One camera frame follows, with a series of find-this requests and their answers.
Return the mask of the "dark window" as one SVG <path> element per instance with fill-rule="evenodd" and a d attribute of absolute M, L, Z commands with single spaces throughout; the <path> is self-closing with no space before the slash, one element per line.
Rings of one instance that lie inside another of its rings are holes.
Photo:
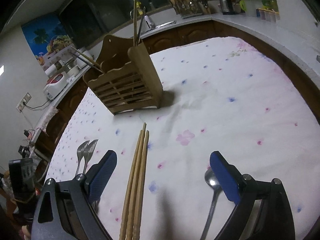
<path fill-rule="evenodd" d="M 168 0 L 137 0 L 151 10 Z M 105 33 L 131 20 L 133 0 L 72 0 L 59 14 L 59 20 L 77 47 L 86 47 Z"/>

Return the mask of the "small white cooker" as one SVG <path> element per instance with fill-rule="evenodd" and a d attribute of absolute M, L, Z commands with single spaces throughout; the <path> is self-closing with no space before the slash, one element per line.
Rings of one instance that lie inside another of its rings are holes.
<path fill-rule="evenodd" d="M 72 77 L 77 76 L 79 73 L 79 68 L 73 63 L 68 63 L 64 66 L 64 71 L 69 77 Z"/>

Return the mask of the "spice jar rack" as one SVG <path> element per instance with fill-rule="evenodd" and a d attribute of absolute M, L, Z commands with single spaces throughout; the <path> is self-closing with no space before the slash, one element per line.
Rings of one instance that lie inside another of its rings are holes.
<path fill-rule="evenodd" d="M 263 21 L 276 23 L 280 20 L 279 12 L 267 9 L 256 9 L 257 17 Z"/>

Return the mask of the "white round cooker pot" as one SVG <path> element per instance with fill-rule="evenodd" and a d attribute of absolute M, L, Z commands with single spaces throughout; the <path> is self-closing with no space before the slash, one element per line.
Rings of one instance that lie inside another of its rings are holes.
<path fill-rule="evenodd" d="M 89 57 L 90 59 L 93 59 L 93 56 L 89 53 L 87 50 L 80 50 L 81 53 Z M 84 61 L 88 61 L 86 58 L 84 58 L 82 55 L 79 53 L 76 53 L 76 55 L 79 57 L 79 59 L 76 59 L 76 64 L 80 69 L 83 69 L 84 67 L 87 66 L 87 64 Z"/>

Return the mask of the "metal spoon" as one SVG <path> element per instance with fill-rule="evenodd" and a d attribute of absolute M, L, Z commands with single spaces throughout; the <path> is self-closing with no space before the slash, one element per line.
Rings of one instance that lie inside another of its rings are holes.
<path fill-rule="evenodd" d="M 222 187 L 218 181 L 218 179 L 216 178 L 214 172 L 212 171 L 212 169 L 208 169 L 205 174 L 204 174 L 204 180 L 207 183 L 207 185 L 209 185 L 212 190 L 213 190 L 213 198 L 212 198 L 212 202 L 210 205 L 210 209 L 209 209 L 209 213 L 208 213 L 208 217 L 201 235 L 200 240 L 205 240 L 212 222 L 212 218 L 214 215 L 214 211 L 215 211 L 215 207 L 216 207 L 216 202 L 218 199 L 219 194 L 222 191 Z"/>

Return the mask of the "steel sink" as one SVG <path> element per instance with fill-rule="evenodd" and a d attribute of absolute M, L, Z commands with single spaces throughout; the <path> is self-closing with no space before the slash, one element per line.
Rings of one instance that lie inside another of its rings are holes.
<path fill-rule="evenodd" d="M 170 26 L 170 25 L 174 25 L 174 24 L 176 24 L 176 21 L 170 21 L 170 22 L 167 22 L 167 23 L 163 23 L 163 24 L 157 25 L 155 27 L 155 30 L 161 29 L 161 28 L 164 28 L 164 27 L 167 27 L 167 26 Z"/>

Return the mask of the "wooden lower cabinets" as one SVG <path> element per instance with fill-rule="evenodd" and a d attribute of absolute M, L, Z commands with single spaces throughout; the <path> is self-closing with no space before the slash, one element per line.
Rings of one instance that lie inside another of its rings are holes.
<path fill-rule="evenodd" d="M 290 52 L 284 45 L 271 41 L 264 35 L 251 34 L 244 28 L 230 23 L 208 20 L 160 31 L 143 38 L 143 42 L 148 53 L 153 54 L 212 37 L 227 36 L 241 38 L 272 59 L 292 81 L 314 116 L 319 118 L 319 79 L 314 77 L 314 71 L 308 68 L 308 64 L 304 63 L 297 53 Z M 82 70 L 77 75 L 78 79 L 59 100 L 56 106 L 57 113 L 49 121 L 47 129 L 38 129 L 34 134 L 32 144 L 46 156 L 53 155 L 69 120 L 85 95 L 88 86 L 82 77 L 86 73 L 86 70 Z"/>

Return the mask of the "green yellow drink bottle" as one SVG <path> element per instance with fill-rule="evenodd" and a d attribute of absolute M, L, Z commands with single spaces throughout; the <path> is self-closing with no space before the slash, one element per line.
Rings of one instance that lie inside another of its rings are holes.
<path fill-rule="evenodd" d="M 262 0 L 261 2 L 263 4 L 264 9 L 278 11 L 276 0 Z"/>

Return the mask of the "wall power outlet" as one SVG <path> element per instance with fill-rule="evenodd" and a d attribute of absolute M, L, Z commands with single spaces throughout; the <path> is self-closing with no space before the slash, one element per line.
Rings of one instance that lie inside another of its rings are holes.
<path fill-rule="evenodd" d="M 26 93 L 25 96 L 20 100 L 20 102 L 16 106 L 16 109 L 21 113 L 26 104 L 30 101 L 30 99 L 31 95 L 29 93 Z"/>

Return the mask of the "wooden utensil holder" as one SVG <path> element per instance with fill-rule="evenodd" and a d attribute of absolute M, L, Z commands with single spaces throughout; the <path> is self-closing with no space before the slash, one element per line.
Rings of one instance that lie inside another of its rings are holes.
<path fill-rule="evenodd" d="M 112 113 L 161 107 L 163 86 L 143 42 L 105 36 L 96 60 L 83 81 Z"/>

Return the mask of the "tropical fruit poster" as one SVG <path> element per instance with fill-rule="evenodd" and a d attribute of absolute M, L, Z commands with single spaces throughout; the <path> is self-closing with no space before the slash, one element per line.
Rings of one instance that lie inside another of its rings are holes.
<path fill-rule="evenodd" d="M 23 35 L 43 70 L 66 55 L 73 41 L 54 14 L 40 16 L 21 26 Z"/>

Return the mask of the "steel electric kettle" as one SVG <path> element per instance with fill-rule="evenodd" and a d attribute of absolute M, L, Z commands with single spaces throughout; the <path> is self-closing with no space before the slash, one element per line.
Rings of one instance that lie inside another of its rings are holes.
<path fill-rule="evenodd" d="M 219 0 L 220 8 L 223 15 L 235 15 L 232 0 Z"/>

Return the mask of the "floral white tablecloth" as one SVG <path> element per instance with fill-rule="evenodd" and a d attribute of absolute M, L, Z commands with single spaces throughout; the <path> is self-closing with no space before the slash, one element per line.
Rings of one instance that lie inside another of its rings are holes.
<path fill-rule="evenodd" d="M 213 191 L 204 181 L 220 151 L 256 180 L 279 178 L 303 239 L 319 217 L 319 124 L 280 67 L 239 38 L 212 38 L 151 55 L 169 97 L 159 109 L 113 115 L 88 90 L 47 173 L 70 180 L 83 164 L 76 150 L 97 140 L 90 164 L 118 156 L 99 218 L 118 239 L 140 130 L 150 132 L 141 239 L 199 239 Z"/>

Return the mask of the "white red rice cooker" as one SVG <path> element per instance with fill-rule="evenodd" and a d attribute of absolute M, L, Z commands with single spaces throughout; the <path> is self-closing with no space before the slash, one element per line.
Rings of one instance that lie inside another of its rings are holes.
<path fill-rule="evenodd" d="M 49 100 L 54 100 L 66 86 L 67 78 L 64 73 L 60 73 L 47 81 L 43 93 Z"/>

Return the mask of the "white lace cloth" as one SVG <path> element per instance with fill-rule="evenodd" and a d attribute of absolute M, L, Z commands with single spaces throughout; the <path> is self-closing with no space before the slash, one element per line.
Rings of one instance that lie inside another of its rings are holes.
<path fill-rule="evenodd" d="M 58 113 L 58 111 L 59 110 L 56 107 L 49 107 L 46 113 L 41 116 L 36 128 L 45 132 L 50 120 Z"/>

